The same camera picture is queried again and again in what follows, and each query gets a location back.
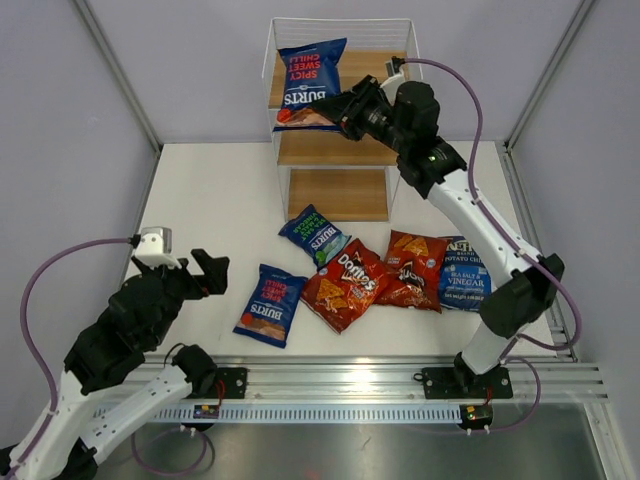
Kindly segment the Burts spicy chilli bag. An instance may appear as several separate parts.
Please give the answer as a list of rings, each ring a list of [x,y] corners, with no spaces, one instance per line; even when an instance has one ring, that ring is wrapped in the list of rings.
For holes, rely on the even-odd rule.
[[[337,130],[311,104],[341,93],[338,64],[346,45],[347,38],[343,37],[278,50],[285,76],[275,131]]]
[[[307,277],[261,264],[256,287],[233,332],[284,349],[307,281]]]

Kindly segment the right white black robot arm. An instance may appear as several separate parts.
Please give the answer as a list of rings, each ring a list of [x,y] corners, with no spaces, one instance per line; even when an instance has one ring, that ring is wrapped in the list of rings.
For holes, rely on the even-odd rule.
[[[311,108],[345,138],[369,135],[393,150],[401,178],[451,221],[487,268],[493,291],[481,302],[481,323],[453,366],[456,389],[478,395],[517,335],[551,307],[563,261],[517,238],[472,186],[470,162],[438,134],[440,105],[428,84],[405,81],[390,101],[367,76],[343,93],[313,101]]]

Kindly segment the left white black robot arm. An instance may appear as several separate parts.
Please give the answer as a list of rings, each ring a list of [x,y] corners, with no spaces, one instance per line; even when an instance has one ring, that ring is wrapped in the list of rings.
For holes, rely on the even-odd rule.
[[[163,406],[218,388],[211,356],[186,345],[146,386],[96,425],[90,423],[103,399],[161,345],[185,301],[225,293],[229,258],[213,258],[203,249],[191,254],[199,275],[189,272],[184,258],[133,256],[138,275],[127,279],[98,320],[78,335],[39,419],[20,443],[2,449],[2,476],[91,479],[119,443]]]

